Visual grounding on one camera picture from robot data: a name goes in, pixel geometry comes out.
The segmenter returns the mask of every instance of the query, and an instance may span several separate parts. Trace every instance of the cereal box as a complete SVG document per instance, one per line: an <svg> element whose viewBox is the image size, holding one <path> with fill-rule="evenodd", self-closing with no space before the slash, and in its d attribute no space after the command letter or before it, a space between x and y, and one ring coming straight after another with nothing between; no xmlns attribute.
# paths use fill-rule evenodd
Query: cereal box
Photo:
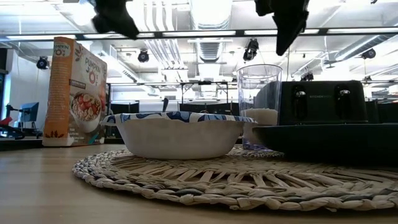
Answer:
<svg viewBox="0 0 398 224"><path fill-rule="evenodd" d="M54 38L44 146L104 142L106 63L76 41Z"/></svg>

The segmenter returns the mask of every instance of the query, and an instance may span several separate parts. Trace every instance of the cereal bowl image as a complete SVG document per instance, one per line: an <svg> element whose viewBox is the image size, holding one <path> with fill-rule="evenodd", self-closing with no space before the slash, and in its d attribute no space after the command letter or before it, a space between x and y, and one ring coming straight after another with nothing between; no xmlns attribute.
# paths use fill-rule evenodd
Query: cereal bowl image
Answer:
<svg viewBox="0 0 398 224"><path fill-rule="evenodd" d="M84 133L90 133L100 123L101 100L87 91L80 91L73 97L70 111L79 129Z"/></svg>

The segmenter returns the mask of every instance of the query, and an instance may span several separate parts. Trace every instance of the round placemat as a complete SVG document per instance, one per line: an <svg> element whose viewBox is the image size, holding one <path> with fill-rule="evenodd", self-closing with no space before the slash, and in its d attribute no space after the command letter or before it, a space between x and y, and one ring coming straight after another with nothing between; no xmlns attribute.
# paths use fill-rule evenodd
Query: round placemat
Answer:
<svg viewBox="0 0 398 224"><path fill-rule="evenodd" d="M127 149L89 156L73 166L87 183L185 205L233 210L398 208L398 173L289 162L279 152L246 151L202 161L159 161Z"/></svg>

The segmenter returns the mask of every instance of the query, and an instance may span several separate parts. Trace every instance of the table surface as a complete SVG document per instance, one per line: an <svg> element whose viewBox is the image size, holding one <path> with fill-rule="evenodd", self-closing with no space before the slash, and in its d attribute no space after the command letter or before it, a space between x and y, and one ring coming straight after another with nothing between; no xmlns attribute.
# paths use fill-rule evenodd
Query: table surface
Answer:
<svg viewBox="0 0 398 224"><path fill-rule="evenodd" d="M123 145L0 152L0 223L398 223L398 210L369 212L231 211L184 206L94 188L73 176L73 164Z"/></svg>

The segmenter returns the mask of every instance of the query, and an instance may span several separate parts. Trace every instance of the blue patterned bowl rim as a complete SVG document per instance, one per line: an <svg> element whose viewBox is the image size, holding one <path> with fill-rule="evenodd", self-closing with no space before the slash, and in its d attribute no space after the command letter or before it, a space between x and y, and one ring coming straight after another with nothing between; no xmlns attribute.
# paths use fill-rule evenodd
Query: blue patterned bowl rim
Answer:
<svg viewBox="0 0 398 224"><path fill-rule="evenodd" d="M241 116L231 116L231 115L221 115L221 114L201 114L201 113L192 113L187 111L175 111L175 112L166 112L166 113L134 113L134 114L115 114L109 115L102 120L101 124L108 126L115 126L120 123L124 123L126 121L132 119L175 119L180 120L185 123L195 123L201 121L211 121L211 120L220 120L220 121L240 121L240 122L248 122L248 123L257 123L252 118L241 117Z"/></svg>

